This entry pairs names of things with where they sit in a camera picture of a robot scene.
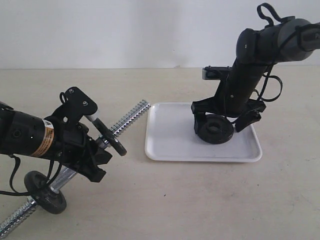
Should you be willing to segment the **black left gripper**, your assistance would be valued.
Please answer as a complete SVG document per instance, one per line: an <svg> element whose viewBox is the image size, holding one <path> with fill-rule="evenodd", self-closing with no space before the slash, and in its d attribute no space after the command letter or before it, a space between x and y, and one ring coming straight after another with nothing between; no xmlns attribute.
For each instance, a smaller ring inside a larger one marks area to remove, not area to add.
<svg viewBox="0 0 320 240"><path fill-rule="evenodd" d="M89 129L82 123L71 130L65 129L65 124L54 119L54 140L51 145L51 157L62 162L68 168L79 168L79 173L91 182L101 182L106 171L99 165L106 165L113 155L101 147L96 146L91 151Z"/></svg>

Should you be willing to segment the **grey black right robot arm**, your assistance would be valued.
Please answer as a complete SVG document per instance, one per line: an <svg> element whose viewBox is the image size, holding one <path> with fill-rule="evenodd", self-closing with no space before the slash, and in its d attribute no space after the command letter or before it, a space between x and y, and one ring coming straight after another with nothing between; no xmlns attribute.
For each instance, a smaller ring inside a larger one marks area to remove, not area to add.
<svg viewBox="0 0 320 240"><path fill-rule="evenodd" d="M231 67L206 66L204 80L219 80L214 96L194 101L194 132L211 144L227 142L234 132L241 132L261 120L266 109L263 92L257 99L261 78L280 80L272 75L274 65L299 62L320 48L320 25L302 18L292 18L278 25L267 25L262 30L245 29L238 37L236 59Z"/></svg>

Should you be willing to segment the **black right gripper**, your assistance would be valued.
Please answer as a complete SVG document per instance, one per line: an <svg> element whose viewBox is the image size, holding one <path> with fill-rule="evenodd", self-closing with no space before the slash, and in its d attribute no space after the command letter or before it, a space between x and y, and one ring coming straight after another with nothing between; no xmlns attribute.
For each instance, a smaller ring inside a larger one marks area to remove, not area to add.
<svg viewBox="0 0 320 240"><path fill-rule="evenodd" d="M237 132L259 122L262 118L260 112L266 109L266 105L262 100L250 99L250 96L266 71L266 65L234 62L228 76L219 80L220 83L213 97L192 103L195 134L198 135L207 122L206 113L238 117L235 121Z"/></svg>

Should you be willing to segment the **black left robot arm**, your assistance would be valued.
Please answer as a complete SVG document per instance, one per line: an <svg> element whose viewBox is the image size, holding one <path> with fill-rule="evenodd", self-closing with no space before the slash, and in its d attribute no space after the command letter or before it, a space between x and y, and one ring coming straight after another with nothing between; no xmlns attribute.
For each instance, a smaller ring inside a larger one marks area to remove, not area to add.
<svg viewBox="0 0 320 240"><path fill-rule="evenodd" d="M80 122L97 111L97 105L68 100L51 115L40 118L0 104L0 152L58 162L98 183L112 154L101 149Z"/></svg>

